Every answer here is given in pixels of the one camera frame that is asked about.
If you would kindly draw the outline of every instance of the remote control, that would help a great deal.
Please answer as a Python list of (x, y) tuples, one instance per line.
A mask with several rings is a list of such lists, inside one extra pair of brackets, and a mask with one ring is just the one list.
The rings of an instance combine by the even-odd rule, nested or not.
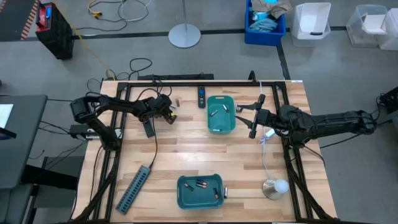
[(198, 106), (199, 108), (206, 107), (206, 94), (204, 86), (198, 86)]

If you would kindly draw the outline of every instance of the wooden tabletop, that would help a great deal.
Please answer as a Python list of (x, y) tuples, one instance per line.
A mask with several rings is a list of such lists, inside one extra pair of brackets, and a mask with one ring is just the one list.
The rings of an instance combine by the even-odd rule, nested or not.
[[(117, 82), (104, 82), (101, 93), (115, 96), (117, 84)], [(286, 82), (286, 85), (290, 104), (309, 113), (310, 108), (303, 83)], [(134, 101), (143, 89), (134, 87), (130, 100)], [(209, 86), (206, 87), (206, 97), (229, 95), (236, 103), (251, 104), (257, 101), (259, 90), (259, 87), (251, 86)], [(167, 94), (169, 89), (164, 88), (162, 92)], [(275, 113), (271, 87), (263, 87), (262, 92), (266, 95), (263, 108)], [(146, 91), (141, 98), (148, 96), (155, 96), (155, 93)], [(248, 138), (249, 130), (240, 121), (236, 122), (236, 128), (230, 134), (211, 134), (207, 128), (207, 110), (199, 109), (197, 106), (197, 87), (173, 87), (170, 98), (172, 101), (176, 98), (180, 101), (180, 107), (175, 110), (178, 118), (173, 125), (162, 118), (155, 120), (159, 144), (155, 164), (131, 208), (126, 215), (122, 215), (114, 209), (115, 206), (138, 168), (141, 165), (149, 166), (155, 154), (155, 139), (146, 137), (144, 128), (137, 118), (133, 115), (127, 116), (111, 222), (288, 222), (295, 220), (290, 192), (276, 201), (267, 199), (262, 193), (262, 183), (268, 176), (261, 162), (262, 152), (258, 140), (263, 133), (261, 126), (257, 129), (257, 139)], [(283, 105), (281, 94), (279, 94), (279, 99)], [(109, 124), (111, 114), (111, 111), (103, 113), (100, 120), (104, 124)], [(246, 110), (240, 114), (249, 120), (253, 119), (253, 115), (253, 111)], [(307, 146), (320, 153), (317, 141), (310, 141)], [(90, 200), (93, 166), (99, 147), (99, 140), (88, 144), (73, 217), (79, 215)], [(280, 137), (273, 136), (268, 140), (266, 151), (266, 166), (271, 177), (287, 180)], [(104, 151), (101, 150), (95, 168), (94, 193), (100, 179), (103, 156)], [(306, 149), (301, 149), (301, 156), (309, 191), (325, 211), (335, 217), (335, 207), (322, 161)], [(228, 188), (228, 198), (224, 201), (224, 205), (210, 210), (180, 209), (177, 205), (177, 179), (181, 175), (211, 174), (219, 174), (224, 186)], [(103, 197), (100, 218), (104, 217), (107, 198), (108, 192)], [(306, 217), (302, 194), (299, 190), (298, 198), (302, 216)]]

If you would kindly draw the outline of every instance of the blue crate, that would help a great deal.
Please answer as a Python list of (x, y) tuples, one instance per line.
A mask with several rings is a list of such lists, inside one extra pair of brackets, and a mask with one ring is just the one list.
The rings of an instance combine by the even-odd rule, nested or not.
[(246, 0), (246, 17), (244, 25), (244, 42), (247, 44), (278, 46), (280, 39), (286, 34), (285, 15), (281, 15), (278, 26), (272, 32), (257, 32), (249, 30), (251, 1)]

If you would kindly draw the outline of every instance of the teal basket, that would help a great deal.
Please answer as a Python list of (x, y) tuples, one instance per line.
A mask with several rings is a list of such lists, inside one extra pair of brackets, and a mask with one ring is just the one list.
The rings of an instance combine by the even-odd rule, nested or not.
[(235, 104), (230, 96), (211, 96), (207, 99), (207, 127), (213, 134), (228, 134), (236, 126)]
[[(207, 183), (206, 188), (196, 186), (197, 180)], [(215, 197), (213, 188), (217, 189), (218, 198)], [(209, 209), (218, 208), (224, 204), (223, 180), (220, 175), (181, 176), (177, 181), (177, 203), (181, 209)]]

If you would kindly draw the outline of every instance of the gray power strip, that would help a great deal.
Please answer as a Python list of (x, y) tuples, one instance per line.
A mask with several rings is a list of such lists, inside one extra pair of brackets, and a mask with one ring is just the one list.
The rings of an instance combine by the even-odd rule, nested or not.
[(148, 167), (141, 166), (139, 168), (136, 176), (133, 178), (122, 199), (116, 206), (118, 212), (123, 215), (127, 213), (141, 187), (144, 185), (145, 180), (148, 178), (149, 173), (150, 169)]

